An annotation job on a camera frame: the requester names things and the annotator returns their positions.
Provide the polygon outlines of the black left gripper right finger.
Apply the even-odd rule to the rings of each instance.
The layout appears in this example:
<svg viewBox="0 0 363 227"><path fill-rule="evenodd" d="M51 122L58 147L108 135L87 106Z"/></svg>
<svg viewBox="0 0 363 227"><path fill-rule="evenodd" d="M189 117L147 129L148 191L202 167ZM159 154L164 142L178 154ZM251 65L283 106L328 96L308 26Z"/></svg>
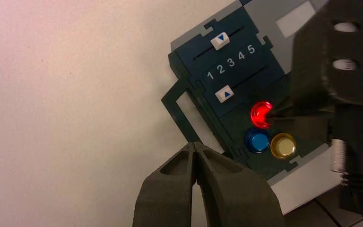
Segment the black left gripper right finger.
<svg viewBox="0 0 363 227"><path fill-rule="evenodd" d="M209 227L284 227L279 201L266 179L200 142L196 177Z"/></svg>

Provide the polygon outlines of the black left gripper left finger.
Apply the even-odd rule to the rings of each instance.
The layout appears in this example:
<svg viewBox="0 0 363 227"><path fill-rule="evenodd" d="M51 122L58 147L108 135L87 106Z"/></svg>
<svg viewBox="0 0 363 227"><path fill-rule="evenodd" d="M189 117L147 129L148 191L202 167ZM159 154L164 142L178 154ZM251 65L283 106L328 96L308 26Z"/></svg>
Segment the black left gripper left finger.
<svg viewBox="0 0 363 227"><path fill-rule="evenodd" d="M188 143L150 174L138 194L134 227L191 226L196 150Z"/></svg>

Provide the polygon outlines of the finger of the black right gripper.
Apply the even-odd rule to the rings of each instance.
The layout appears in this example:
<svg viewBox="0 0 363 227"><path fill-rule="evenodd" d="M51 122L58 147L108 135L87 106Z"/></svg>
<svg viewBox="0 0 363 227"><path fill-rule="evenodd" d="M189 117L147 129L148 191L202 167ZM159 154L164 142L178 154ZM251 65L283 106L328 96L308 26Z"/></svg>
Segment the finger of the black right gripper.
<svg viewBox="0 0 363 227"><path fill-rule="evenodd" d="M290 94L280 115L363 106L363 0L327 1L295 34Z"/></svg>

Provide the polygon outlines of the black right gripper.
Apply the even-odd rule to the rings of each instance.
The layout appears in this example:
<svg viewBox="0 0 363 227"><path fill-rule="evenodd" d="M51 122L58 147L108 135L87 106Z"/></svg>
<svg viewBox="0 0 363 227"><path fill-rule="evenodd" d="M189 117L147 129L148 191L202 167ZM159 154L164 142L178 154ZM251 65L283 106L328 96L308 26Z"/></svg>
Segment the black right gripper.
<svg viewBox="0 0 363 227"><path fill-rule="evenodd" d="M272 128L303 140L328 141L331 117L321 115L268 115ZM353 196L363 215L363 106L338 105L332 128L332 170L341 173L341 184Z"/></svg>

